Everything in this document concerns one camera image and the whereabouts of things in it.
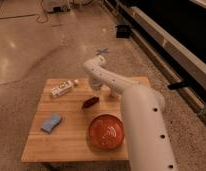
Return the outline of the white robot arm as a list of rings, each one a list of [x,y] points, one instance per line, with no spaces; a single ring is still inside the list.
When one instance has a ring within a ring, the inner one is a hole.
[[[140,81],[105,69],[96,56],[83,64],[93,90],[105,84],[121,96],[120,109],[131,171],[178,171],[162,113],[163,95]]]

